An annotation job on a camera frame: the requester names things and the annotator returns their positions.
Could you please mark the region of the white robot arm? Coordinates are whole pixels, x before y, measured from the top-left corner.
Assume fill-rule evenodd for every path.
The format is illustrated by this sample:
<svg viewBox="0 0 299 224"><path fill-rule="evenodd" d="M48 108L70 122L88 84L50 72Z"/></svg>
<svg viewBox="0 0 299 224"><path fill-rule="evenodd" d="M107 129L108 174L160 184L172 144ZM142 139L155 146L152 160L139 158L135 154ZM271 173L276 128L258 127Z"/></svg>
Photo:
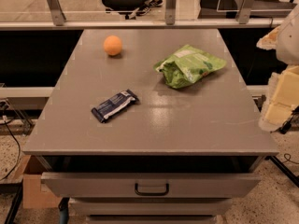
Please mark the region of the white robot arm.
<svg viewBox="0 0 299 224"><path fill-rule="evenodd" d="M299 5L280 26L260 38L257 47L274 49L277 59L287 64L281 74L273 73L268 80L259 126L272 132L281 127L299 106Z"/></svg>

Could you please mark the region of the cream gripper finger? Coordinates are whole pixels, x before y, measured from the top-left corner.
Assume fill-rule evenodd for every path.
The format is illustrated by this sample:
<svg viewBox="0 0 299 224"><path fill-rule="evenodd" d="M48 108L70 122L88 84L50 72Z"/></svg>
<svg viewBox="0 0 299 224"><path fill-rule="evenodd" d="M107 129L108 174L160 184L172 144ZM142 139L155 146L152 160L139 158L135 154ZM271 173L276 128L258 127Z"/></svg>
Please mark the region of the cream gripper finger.
<svg viewBox="0 0 299 224"><path fill-rule="evenodd" d="M256 47L259 49L275 49L277 47L277 37L278 37L279 26L274 28L267 35L259 39L256 44Z"/></svg>
<svg viewBox="0 0 299 224"><path fill-rule="evenodd" d="M273 73L268 80L259 127L273 132L281 127L299 106L299 66L288 66L281 74Z"/></svg>

